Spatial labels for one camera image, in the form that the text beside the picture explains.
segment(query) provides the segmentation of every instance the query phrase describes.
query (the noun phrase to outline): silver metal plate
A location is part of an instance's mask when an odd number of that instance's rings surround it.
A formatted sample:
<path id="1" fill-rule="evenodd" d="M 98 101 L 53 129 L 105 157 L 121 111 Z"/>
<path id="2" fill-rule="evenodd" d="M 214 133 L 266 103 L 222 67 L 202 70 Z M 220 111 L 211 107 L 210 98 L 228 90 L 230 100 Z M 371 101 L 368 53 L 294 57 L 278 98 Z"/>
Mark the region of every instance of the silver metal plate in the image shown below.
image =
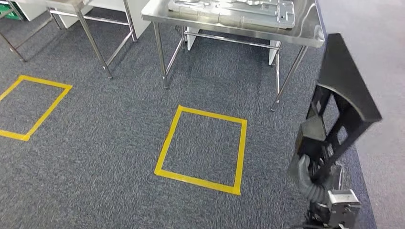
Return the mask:
<path id="1" fill-rule="evenodd" d="M 294 3 L 287 0 L 170 0 L 168 8 L 217 23 L 232 21 L 281 29 L 295 25 Z"/>

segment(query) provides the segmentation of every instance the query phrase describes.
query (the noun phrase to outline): yellow tape square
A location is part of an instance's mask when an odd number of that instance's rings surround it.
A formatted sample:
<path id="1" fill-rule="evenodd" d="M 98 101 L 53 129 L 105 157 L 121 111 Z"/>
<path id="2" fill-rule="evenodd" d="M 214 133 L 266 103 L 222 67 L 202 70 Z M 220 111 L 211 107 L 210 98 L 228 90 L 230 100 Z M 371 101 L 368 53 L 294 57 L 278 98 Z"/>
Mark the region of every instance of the yellow tape square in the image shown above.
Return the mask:
<path id="1" fill-rule="evenodd" d="M 34 126 L 25 134 L 18 134 L 6 130 L 0 130 L 0 136 L 9 137 L 21 141 L 28 141 L 31 135 L 38 129 L 38 127 L 44 122 L 44 120 L 48 117 L 48 115 L 55 109 L 58 103 L 63 99 L 63 97 L 68 93 L 68 91 L 72 88 L 71 85 L 58 83 L 49 80 L 43 80 L 39 78 L 34 78 L 26 75 L 20 75 L 18 80 L 14 82 L 3 94 L 0 95 L 0 101 L 4 99 L 15 87 L 17 87 L 23 80 L 34 82 L 34 83 L 42 83 L 49 86 L 60 87 L 64 90 L 62 93 L 56 98 L 56 100 L 51 104 L 51 106 L 43 113 L 43 115 L 38 119 L 38 121 L 34 124 Z"/>
<path id="2" fill-rule="evenodd" d="M 177 126 L 177 123 L 180 119 L 180 115 L 182 112 L 188 112 L 188 113 L 192 113 L 192 114 L 196 114 L 196 115 L 202 115 L 202 116 L 206 116 L 206 117 L 222 119 L 225 121 L 241 124 L 238 158 L 237 158 L 237 163 L 236 163 L 236 173 L 235 173 L 235 180 L 234 180 L 233 186 L 214 183 L 214 182 L 211 182 L 208 180 L 203 180 L 203 179 L 199 179 L 199 178 L 195 178 L 195 177 L 189 177 L 186 175 L 182 175 L 179 173 L 174 173 L 174 172 L 170 172 L 170 171 L 162 169 L 163 162 L 165 160 L 167 151 L 169 149 L 171 139 L 173 138 L 174 131 L 176 130 L 176 126 Z M 222 191 L 222 192 L 240 195 L 240 186 L 241 186 L 242 169 L 243 169 L 243 157 L 244 157 L 244 153 L 245 153 L 246 125 L 247 125 L 247 120 L 245 120 L 245 119 L 230 117 L 230 116 L 211 113 L 211 112 L 207 112 L 207 111 L 201 111 L 201 110 L 188 108 L 188 107 L 179 105 L 179 107 L 177 108 L 176 114 L 174 115 L 173 121 L 171 123 L 167 138 L 163 144 L 163 148 L 160 153 L 158 162 L 156 164 L 155 174 L 158 176 L 175 179 L 175 180 L 186 182 L 186 183 L 193 184 L 193 185 L 198 185 L 198 186 L 215 189 L 215 190 Z"/>

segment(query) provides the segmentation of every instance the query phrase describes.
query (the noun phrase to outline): light gray floor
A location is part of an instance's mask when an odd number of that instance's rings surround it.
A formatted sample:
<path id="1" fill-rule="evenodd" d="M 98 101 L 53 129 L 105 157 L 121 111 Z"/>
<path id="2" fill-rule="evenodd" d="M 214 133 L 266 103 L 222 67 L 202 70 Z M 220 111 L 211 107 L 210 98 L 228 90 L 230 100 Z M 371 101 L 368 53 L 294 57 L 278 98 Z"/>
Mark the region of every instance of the light gray floor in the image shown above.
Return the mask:
<path id="1" fill-rule="evenodd" d="M 342 32 L 383 121 L 356 144 L 378 228 L 405 225 L 405 2 L 320 0 L 328 32 Z"/>
<path id="2" fill-rule="evenodd" d="M 17 42 L 34 24 L 1 20 L 0 29 Z M 102 53 L 111 53 L 128 31 L 89 25 Z M 168 25 L 162 34 L 168 55 L 180 35 Z M 0 228 L 285 228 L 303 220 L 307 202 L 286 170 L 323 49 L 308 50 L 275 113 L 275 74 L 263 48 L 198 39 L 190 52 L 180 53 L 169 90 L 159 77 L 152 27 L 138 43 L 126 44 L 113 63 L 112 81 L 78 24 L 68 31 L 47 26 L 20 48 L 27 63 L 18 62 L 3 42 L 0 49 L 1 92 L 20 74 L 73 85 L 29 142 L 0 138 Z M 283 76 L 298 50 L 281 49 Z M 1 128 L 27 130 L 58 94 L 46 88 L 28 83 L 10 93 L 2 101 Z M 178 104 L 248 120 L 241 196 L 153 174 Z M 232 124 L 184 115 L 163 168 L 232 183 L 235 135 Z M 354 148 L 343 163 L 363 205 L 357 228 L 374 229 Z"/>

